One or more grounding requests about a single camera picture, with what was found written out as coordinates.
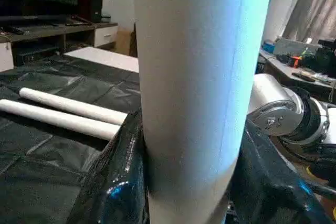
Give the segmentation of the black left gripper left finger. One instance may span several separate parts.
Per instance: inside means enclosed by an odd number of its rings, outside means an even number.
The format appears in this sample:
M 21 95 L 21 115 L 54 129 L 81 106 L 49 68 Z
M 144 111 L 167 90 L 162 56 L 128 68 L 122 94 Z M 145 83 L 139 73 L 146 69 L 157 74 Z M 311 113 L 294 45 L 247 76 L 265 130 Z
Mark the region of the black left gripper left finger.
M 149 223 L 140 110 L 127 115 L 89 169 L 68 223 Z

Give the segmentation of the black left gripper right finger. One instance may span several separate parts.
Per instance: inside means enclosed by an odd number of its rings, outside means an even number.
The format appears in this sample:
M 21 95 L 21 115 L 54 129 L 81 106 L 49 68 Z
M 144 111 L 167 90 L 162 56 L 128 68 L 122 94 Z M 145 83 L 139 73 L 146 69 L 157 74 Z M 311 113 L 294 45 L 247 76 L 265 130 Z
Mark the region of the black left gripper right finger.
M 269 137 L 246 121 L 230 198 L 240 223 L 332 223 L 310 185 Z

